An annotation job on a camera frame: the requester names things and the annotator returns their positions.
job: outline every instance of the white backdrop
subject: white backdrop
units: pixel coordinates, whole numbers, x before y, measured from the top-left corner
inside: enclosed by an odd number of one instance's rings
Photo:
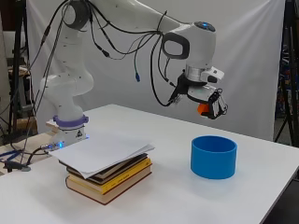
[[[52,13],[62,0],[27,1],[30,50],[33,58]],[[223,96],[229,105],[228,114],[217,120],[203,119],[196,111],[197,104],[187,98],[177,107],[159,106],[150,87],[150,50],[153,42],[149,42],[149,45],[138,54],[137,66],[141,82],[137,83],[133,57],[128,56],[123,61],[105,58],[94,47],[90,32],[84,37],[83,53],[86,67],[93,74],[94,88],[87,94],[77,97],[76,102],[84,110],[107,104],[124,105],[271,140],[284,1],[141,0],[140,2],[161,12],[168,10],[171,17],[180,21],[207,21],[216,27],[218,35],[213,65],[225,72],[225,78],[218,87],[223,88]],[[33,68],[35,91],[45,69],[58,20]],[[119,33],[113,30],[108,30],[108,34],[122,50],[127,50],[133,40],[131,35],[119,37]],[[100,32],[96,33],[96,39],[112,56],[118,57]],[[170,62],[168,74],[173,81],[177,81],[184,66],[184,61]],[[53,61],[51,72],[61,72],[57,61]],[[158,94],[165,102],[173,89],[163,83],[157,71],[155,74]],[[45,121],[54,113],[53,106],[44,100],[37,114],[39,131],[45,131]]]

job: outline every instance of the orange object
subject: orange object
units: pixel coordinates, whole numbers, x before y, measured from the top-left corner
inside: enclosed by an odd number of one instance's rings
[[[209,112],[209,106],[208,105],[203,105],[203,104],[200,104],[197,108],[197,111],[200,115],[202,115],[203,113],[205,112]]]

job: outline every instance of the blue bowl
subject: blue bowl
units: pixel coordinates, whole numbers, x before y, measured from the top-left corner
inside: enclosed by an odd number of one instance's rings
[[[201,136],[192,141],[191,169],[208,179],[226,179],[235,174],[237,145],[219,136]]]

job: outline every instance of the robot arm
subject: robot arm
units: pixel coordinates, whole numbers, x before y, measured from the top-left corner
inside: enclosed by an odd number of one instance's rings
[[[162,40],[164,54],[170,59],[186,60],[185,72],[179,77],[178,85],[169,102],[178,102],[179,96],[186,94],[189,99],[201,104],[199,112],[202,116],[215,119],[225,113],[227,105],[221,98],[221,94],[216,88],[207,84],[217,83],[224,77],[222,71],[212,66],[216,30],[211,24],[200,21],[182,23],[136,0],[91,0],[90,2],[105,16],[106,20],[100,18],[102,24],[108,21],[126,30],[155,30],[160,23],[159,31],[164,33]]]
[[[177,103],[180,95],[187,95],[200,103],[198,112],[202,116],[215,119],[226,112],[227,105],[221,98],[221,91],[207,84],[217,83],[224,76],[222,71],[212,66],[216,45],[216,31],[212,25],[206,22],[182,23],[136,0],[65,0],[64,3],[66,8],[57,43],[57,58],[65,71],[46,75],[40,84],[45,97],[57,109],[54,121],[60,131],[52,142],[62,143],[65,147],[85,139],[84,123],[88,118],[83,115],[82,108],[74,104],[73,97],[93,88],[93,76],[85,68],[81,53],[84,34],[80,29],[94,19],[94,9],[97,9],[99,23],[103,25],[106,23],[129,34],[149,33],[142,29],[151,30],[153,34],[163,33],[164,54],[170,59],[186,60],[186,68],[167,105]]]

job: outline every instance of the table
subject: table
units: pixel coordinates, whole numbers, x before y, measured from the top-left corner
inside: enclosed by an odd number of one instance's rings
[[[101,127],[151,138],[152,175],[103,206],[67,189],[65,168],[46,159],[29,173],[0,177],[1,222],[255,224],[263,222],[299,164],[297,148],[126,107],[108,105],[86,115],[86,132]],[[237,142],[232,178],[208,180],[191,171],[191,141],[204,134]]]

